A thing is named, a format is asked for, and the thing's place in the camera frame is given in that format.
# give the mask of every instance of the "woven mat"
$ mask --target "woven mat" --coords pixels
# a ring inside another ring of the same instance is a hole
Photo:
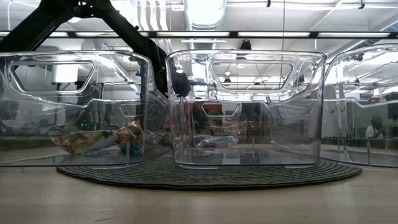
[[[217,169],[187,169],[164,154],[138,166],[120,169],[58,167],[66,175],[101,184],[171,190],[246,190],[320,184],[353,177],[361,169],[320,159],[307,168],[284,166],[220,166]]]

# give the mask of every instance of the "person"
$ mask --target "person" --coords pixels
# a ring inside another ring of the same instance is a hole
[[[382,126],[382,118],[374,115],[371,125],[366,129],[366,138],[368,139],[384,139],[384,127]]]

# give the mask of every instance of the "round rug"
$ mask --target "round rug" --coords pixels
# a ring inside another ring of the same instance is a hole
[[[219,166],[217,169],[187,169],[164,154],[138,166],[120,169],[58,167],[66,175],[101,184],[146,189],[246,190],[320,184],[353,177],[360,168],[320,159],[306,168],[285,166]]]

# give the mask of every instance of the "plastic container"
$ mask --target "plastic container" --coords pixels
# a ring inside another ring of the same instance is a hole
[[[321,156],[398,166],[398,45],[374,45],[334,58],[325,81]]]
[[[130,52],[0,54],[0,166],[115,166],[168,151],[168,102]]]
[[[317,162],[324,55],[192,50],[166,61],[176,163]]]

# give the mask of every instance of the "table surface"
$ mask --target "table surface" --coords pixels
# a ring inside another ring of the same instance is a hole
[[[0,169],[1,223],[397,223],[398,169],[288,189],[177,192],[94,184],[53,167]]]

